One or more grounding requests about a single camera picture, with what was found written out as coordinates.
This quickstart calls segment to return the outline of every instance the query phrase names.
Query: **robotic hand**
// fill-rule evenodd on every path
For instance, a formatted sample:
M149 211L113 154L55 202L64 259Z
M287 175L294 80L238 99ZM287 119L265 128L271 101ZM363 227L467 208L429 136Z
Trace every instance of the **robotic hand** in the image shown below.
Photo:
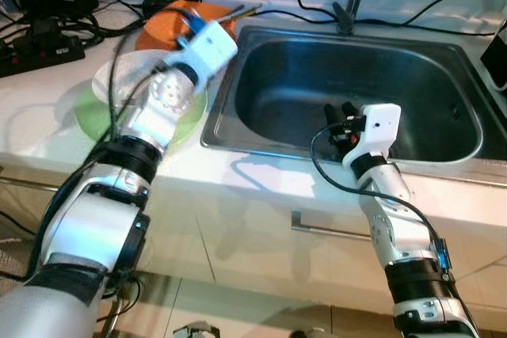
M177 119L237 51L216 21L191 22L195 35L145 78L118 136L98 145L51 201L34 244L34 273L0 298L2 336L91 337L106 287L135 269L150 222L143 214L150 183Z
M344 123L334 123L331 107L326 106L328 127L321 132L331 132L330 142L345 154L342 164L353 171L361 189L354 192L360 194L372 243L395 302L395 327L407 338L478 338L449 271L445 241L409 203L410 191L398 168L386 161L398 133L400 107L372 104L358 112L350 103L343 104ZM321 171L315 159L314 163ZM331 337L318 331L307 336Z

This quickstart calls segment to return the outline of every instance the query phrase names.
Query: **white plate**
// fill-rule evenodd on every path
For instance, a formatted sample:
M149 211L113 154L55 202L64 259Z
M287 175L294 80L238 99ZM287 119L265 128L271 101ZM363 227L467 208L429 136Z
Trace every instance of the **white plate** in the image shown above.
M143 51L131 51L121 55L116 61L114 70L114 100L115 106L120 107L128 97L138 81L146 76L157 61L169 55L169 51L162 49L147 49ZM111 61L105 63L95 74L92 80L92 90L95 97L104 103L108 103L108 84Z

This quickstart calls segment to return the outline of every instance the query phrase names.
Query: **white countertop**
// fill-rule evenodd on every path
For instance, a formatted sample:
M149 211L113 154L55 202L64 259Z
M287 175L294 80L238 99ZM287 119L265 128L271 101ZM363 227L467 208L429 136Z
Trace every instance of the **white countertop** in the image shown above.
M120 27L128 15L114 10L102 12L112 28ZM286 19L248 18L238 25L334 31L334 27L309 25ZM357 35L385 36L412 40L433 40L463 47L483 81L491 79L479 57L489 39L448 36L440 33L357 26ZM115 40L86 52L86 58L73 63L35 70L0 79L0 164L43 169L50 173L70 173L93 146L74 119L77 95L91 84L98 68L112 55ZM209 84L208 110L223 73ZM495 94L504 113L505 98ZM263 199L291 197L297 203L357 205L356 196L331 188L316 173L310 161L274 158L213 150L200 144L205 117L193 135L165 158L158 170L158 181L191 192L248 192ZM353 186L353 178L337 165L324 168L338 181ZM404 175L415 194L414 203L426 214L441 218L507 226L507 192L479 184Z

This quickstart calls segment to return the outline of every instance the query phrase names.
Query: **tile floor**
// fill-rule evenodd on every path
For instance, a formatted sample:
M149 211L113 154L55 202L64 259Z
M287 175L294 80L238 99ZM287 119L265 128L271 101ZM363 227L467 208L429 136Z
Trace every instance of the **tile floor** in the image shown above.
M346 310L239 291L188 279L141 274L144 282L139 303L120 316L113 337L172 338L173 330L194 321L220 329L222 338L288 338L294 330L313 327L337 338L399 338L388 316ZM101 304L100 315L109 313ZM94 338L101 336L97 324ZM507 338L505 333L481 332L482 338Z

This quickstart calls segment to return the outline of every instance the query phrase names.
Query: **green plate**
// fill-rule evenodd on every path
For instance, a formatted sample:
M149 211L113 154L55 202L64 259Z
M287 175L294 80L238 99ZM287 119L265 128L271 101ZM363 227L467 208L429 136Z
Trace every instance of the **green plate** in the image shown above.
M190 108L177 121L176 132L171 141L170 150L173 150L193 133L207 105L207 90L194 95ZM94 142L109 127L108 106L95 97L91 87L84 89L76 98L74 115L78 121L78 126Z

